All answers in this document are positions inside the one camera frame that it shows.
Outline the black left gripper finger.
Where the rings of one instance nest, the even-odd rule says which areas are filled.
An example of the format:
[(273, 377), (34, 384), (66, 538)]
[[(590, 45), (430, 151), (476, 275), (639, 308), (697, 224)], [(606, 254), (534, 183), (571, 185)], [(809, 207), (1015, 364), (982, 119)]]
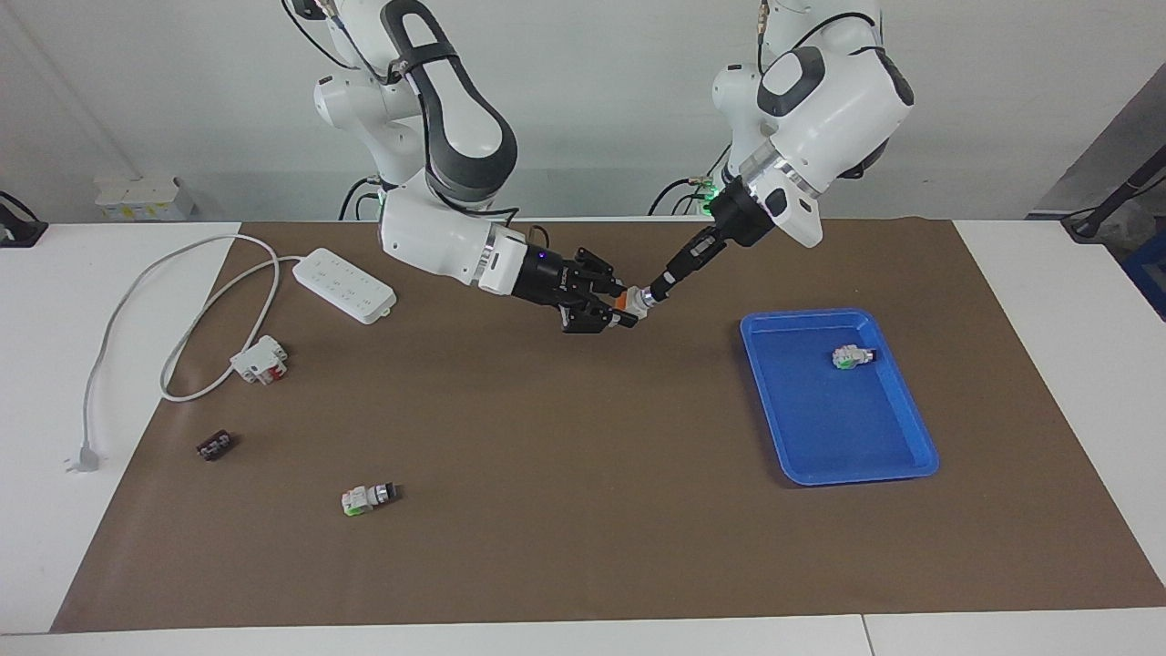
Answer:
[(647, 287), (647, 295), (652, 299), (649, 304), (666, 302), (673, 287), (698, 271), (705, 264), (707, 258), (695, 254), (694, 251), (679, 251), (674, 258), (665, 266), (665, 270), (658, 275)]

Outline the blue crate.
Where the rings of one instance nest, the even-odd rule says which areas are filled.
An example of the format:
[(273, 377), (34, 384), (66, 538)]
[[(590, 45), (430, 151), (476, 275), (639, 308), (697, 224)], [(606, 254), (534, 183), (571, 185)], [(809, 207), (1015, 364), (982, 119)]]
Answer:
[(1121, 262), (1121, 269), (1166, 323), (1166, 230), (1130, 253)]

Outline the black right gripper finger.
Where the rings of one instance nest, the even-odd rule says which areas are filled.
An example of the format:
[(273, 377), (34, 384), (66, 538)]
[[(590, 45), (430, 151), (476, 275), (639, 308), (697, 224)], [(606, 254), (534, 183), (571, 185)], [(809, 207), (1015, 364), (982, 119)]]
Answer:
[(609, 298), (619, 298), (627, 289), (614, 273), (614, 267), (586, 248), (578, 248), (573, 259), (574, 285)]
[(634, 327), (639, 322), (634, 313), (628, 313), (607, 304), (580, 304), (580, 306), (559, 306), (563, 333), (600, 333), (607, 327)]

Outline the black clamp mount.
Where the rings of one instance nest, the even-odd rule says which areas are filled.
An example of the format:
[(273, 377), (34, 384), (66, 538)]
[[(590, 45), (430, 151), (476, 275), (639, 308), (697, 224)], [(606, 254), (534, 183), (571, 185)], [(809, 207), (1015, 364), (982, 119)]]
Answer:
[(45, 235), (49, 224), (14, 195), (0, 190), (0, 249), (28, 249)]

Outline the blue plastic tray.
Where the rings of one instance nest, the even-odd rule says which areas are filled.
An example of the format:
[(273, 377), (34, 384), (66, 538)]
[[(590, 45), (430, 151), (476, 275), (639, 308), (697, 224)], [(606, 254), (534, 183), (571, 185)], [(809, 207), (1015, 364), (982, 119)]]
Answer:
[[(742, 344), (784, 474), (805, 487), (915, 480), (936, 445), (874, 316), (858, 308), (749, 313)], [(833, 366), (847, 344), (873, 364)]]

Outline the white red circuit breaker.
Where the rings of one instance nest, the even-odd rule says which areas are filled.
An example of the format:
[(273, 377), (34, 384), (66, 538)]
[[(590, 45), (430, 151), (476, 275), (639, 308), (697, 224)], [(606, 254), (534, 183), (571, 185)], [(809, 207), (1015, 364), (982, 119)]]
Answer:
[(271, 385), (287, 374), (288, 353), (273, 337), (262, 336), (230, 358), (230, 369), (250, 385)]

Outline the white power strip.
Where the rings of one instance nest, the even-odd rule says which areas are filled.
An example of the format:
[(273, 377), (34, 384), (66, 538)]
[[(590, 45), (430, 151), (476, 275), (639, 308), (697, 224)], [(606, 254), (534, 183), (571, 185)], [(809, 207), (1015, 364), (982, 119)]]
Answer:
[(292, 277), (363, 325), (378, 323), (396, 305), (391, 285), (324, 248), (300, 258), (292, 266)]

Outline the brown paper table mat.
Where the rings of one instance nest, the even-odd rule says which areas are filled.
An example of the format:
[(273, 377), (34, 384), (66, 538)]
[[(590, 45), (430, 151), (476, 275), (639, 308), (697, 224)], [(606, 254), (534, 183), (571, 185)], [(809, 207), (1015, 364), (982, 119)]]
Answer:
[[(775, 232), (600, 336), (399, 264), (366, 223), (246, 232), (399, 303), (361, 325), (286, 280), (265, 329), (288, 376), (159, 403), (54, 632), (1166, 606), (949, 221)], [(784, 477), (740, 320), (829, 306), (888, 337), (936, 474)], [(201, 460), (220, 429), (236, 446)]]

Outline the stack of white boxes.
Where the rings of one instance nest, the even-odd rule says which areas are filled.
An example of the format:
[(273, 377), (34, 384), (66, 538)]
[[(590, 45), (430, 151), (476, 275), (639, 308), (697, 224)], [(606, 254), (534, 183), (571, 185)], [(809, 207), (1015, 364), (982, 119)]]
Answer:
[(94, 204), (108, 221), (187, 221), (196, 204), (176, 176), (122, 179), (97, 176)]

